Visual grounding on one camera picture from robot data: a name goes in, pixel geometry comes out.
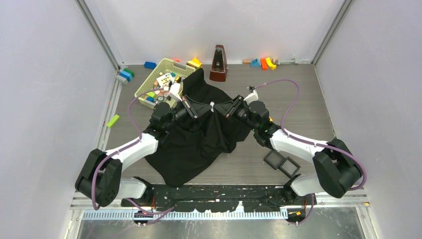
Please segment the black garment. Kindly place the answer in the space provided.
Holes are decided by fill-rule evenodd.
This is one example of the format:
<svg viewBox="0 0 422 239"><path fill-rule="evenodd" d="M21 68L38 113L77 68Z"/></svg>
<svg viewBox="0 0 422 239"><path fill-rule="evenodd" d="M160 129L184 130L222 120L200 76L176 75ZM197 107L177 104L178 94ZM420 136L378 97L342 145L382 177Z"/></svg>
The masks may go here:
<svg viewBox="0 0 422 239"><path fill-rule="evenodd" d="M157 151L145 157L164 182L180 187L207 169L222 153L231 153L251 128L235 118L208 111L193 120L186 117L171 126Z"/></svg>

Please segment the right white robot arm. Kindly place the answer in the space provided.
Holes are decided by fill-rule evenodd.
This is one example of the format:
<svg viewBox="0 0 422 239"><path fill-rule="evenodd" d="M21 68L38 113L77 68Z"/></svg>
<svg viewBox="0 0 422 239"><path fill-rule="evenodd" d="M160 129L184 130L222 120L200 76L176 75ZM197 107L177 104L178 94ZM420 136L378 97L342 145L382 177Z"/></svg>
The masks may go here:
<svg viewBox="0 0 422 239"><path fill-rule="evenodd" d="M326 192L341 198L349 190L357 190L366 182L366 171L340 139L329 142L292 133L275 124L262 101L245 100L242 96L213 106L227 119L237 119L252 128L261 146L282 151L313 164L312 175L295 175L283 187L284 198L297 204L304 196Z"/></svg>

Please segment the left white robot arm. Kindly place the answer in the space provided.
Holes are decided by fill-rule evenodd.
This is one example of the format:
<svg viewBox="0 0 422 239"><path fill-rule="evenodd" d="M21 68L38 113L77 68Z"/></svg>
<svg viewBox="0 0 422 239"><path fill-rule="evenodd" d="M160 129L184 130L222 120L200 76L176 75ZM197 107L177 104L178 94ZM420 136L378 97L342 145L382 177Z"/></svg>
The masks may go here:
<svg viewBox="0 0 422 239"><path fill-rule="evenodd" d="M164 87L168 95L177 101L176 106L158 103L148 127L140 131L137 138L112 150L96 148L89 153L75 189L91 199L94 210L108 206L115 199L134 199L141 206L152 202L153 194L147 189L147 183L135 177L123 179L122 172L138 160L154 154L174 126L214 111L214 102L203 104L188 96L179 96L179 87L179 83Z"/></svg>

